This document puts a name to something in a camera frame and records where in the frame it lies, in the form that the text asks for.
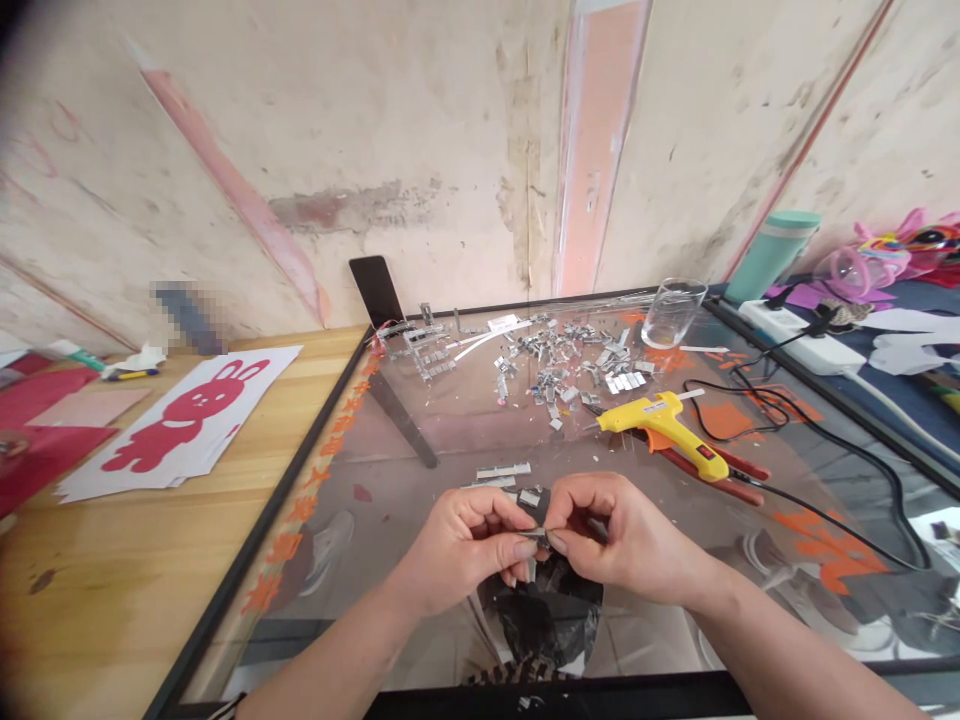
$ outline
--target fingernail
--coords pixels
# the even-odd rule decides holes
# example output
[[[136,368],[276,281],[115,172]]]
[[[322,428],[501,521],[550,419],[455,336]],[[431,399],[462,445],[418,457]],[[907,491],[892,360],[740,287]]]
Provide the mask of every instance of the fingernail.
[[[513,556],[517,560],[529,560],[537,554],[537,543],[535,540],[524,540],[513,546]]]
[[[547,542],[550,543],[551,547],[556,550],[561,555],[567,554],[567,544],[557,537],[556,533],[547,530]]]

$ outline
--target glass table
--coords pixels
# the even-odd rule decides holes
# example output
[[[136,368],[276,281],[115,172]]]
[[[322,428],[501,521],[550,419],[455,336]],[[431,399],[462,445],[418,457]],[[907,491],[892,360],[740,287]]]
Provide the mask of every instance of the glass table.
[[[386,577],[441,493],[476,482],[480,468],[525,463],[530,471],[515,476],[516,488],[540,492],[544,503],[554,481],[570,473],[626,476],[701,547],[857,659],[883,663],[877,667],[888,675],[960,668],[960,552],[948,539],[937,539],[942,535],[938,523],[960,525],[960,502],[773,359],[745,374],[755,386],[790,397],[822,427],[895,470],[906,517],[926,541],[930,570],[905,570],[789,500],[758,491],[763,504],[754,507],[651,454],[636,437],[587,428],[595,419],[584,407],[589,394],[610,408],[658,392],[681,392],[684,381],[691,389],[698,387],[695,380],[736,387],[731,369],[759,352],[706,308],[684,342],[727,352],[646,348],[639,323],[650,299],[641,294],[461,314],[461,330],[453,318],[437,318],[444,329],[436,342],[419,349],[421,368],[429,375],[431,367],[443,368],[458,353],[469,352],[455,368],[429,381],[410,354],[401,354],[406,346],[399,335],[387,341],[394,359],[358,350],[354,367],[342,379],[343,392],[331,399],[335,406],[320,423],[322,434],[303,448],[305,463],[268,508],[272,516],[263,518],[261,537],[251,539],[258,547],[247,548],[249,557],[241,563],[245,572],[238,574],[241,565],[234,568],[234,591],[221,588],[226,594],[215,599],[168,678],[169,698],[158,715],[189,716],[183,706],[200,713],[256,688]],[[450,347],[449,356],[442,356],[448,345],[475,337],[471,329],[486,330],[489,320],[508,312],[534,322],[509,336]],[[524,338],[563,336],[568,328],[583,334],[577,328],[587,325],[601,342],[554,342],[555,352],[546,357],[521,347]],[[602,377],[601,386],[595,385],[582,363],[596,363],[605,345],[618,342],[624,331],[631,369],[635,363],[651,365],[637,366],[648,368],[641,372],[645,384],[613,395]],[[502,401],[500,358],[516,366],[505,375],[509,394]],[[557,398],[559,430],[550,425],[548,404],[538,404],[545,390],[538,383],[547,369],[558,375],[565,369],[560,385],[578,390],[569,403]],[[733,442],[711,444],[769,469],[767,484],[829,512],[907,564],[923,564],[898,520],[891,483],[874,466],[813,432],[795,414],[777,431],[757,431],[771,421],[750,396],[707,388],[696,400],[700,419],[713,435],[746,432]],[[681,419],[706,439],[698,409],[691,400],[684,405]],[[555,590],[562,570],[540,567],[538,587],[553,583]],[[390,714],[396,703],[405,703],[422,710],[421,716],[448,713],[450,705],[444,703],[462,702],[471,693],[494,703],[491,709],[515,710],[518,697],[527,705],[531,697],[547,702],[529,687],[499,693],[477,687],[496,684],[511,661],[523,660],[517,657],[515,627],[523,620],[509,613],[508,596],[516,592],[492,578],[468,601],[425,622],[373,710]],[[541,687],[562,690],[554,701],[571,702],[582,689],[577,703],[616,716],[612,708],[632,703],[636,709],[643,697],[630,693],[672,688],[668,700],[678,703],[676,716],[696,716],[705,708],[713,714],[743,711],[742,703],[729,701],[729,676],[711,672],[723,665],[683,610],[643,602],[615,587],[577,593],[579,614],[571,622],[579,639],[554,654],[538,676],[554,678]],[[411,690],[421,692],[396,692]],[[700,698],[693,705],[691,690]],[[570,710],[563,705],[559,714],[564,708]],[[583,714],[583,708],[571,712]]]

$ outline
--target red rabbit cutout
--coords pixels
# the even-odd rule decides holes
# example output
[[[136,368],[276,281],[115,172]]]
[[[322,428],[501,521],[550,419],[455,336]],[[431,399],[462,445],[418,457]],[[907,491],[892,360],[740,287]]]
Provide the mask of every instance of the red rabbit cutout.
[[[199,435],[205,418],[230,407],[243,393],[244,383],[269,364],[269,360],[261,360],[243,368],[242,360],[227,363],[213,380],[197,385],[167,405],[162,420],[133,433],[130,442],[117,448],[100,469],[113,472],[133,463],[131,472],[150,472],[167,453]]]

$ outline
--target purple paper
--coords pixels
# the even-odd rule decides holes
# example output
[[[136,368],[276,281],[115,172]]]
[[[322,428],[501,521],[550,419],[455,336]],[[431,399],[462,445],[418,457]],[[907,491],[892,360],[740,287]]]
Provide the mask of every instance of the purple paper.
[[[783,286],[774,285],[767,290],[766,293],[764,293],[764,297],[773,297],[774,295],[782,292],[783,289]],[[787,298],[787,305],[796,305],[797,307],[806,308],[807,310],[815,310],[823,298],[838,299],[836,295],[831,293],[829,290],[824,289],[819,283],[815,285],[803,283],[802,285],[798,285],[796,289],[790,293],[790,297]],[[869,302],[874,304],[874,309],[876,310],[889,310],[893,307],[893,305],[891,303],[881,301],[896,299],[896,296],[891,295],[890,293],[885,293],[880,290],[871,290],[862,298],[857,298],[856,300],[851,300],[849,302]]]

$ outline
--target drinking glass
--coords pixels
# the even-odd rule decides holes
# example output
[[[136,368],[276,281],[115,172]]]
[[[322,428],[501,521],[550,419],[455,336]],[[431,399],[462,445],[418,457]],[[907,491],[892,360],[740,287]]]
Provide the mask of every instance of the drinking glass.
[[[687,333],[696,317],[707,286],[691,278],[667,278],[643,321],[643,341],[652,348],[669,350]]]

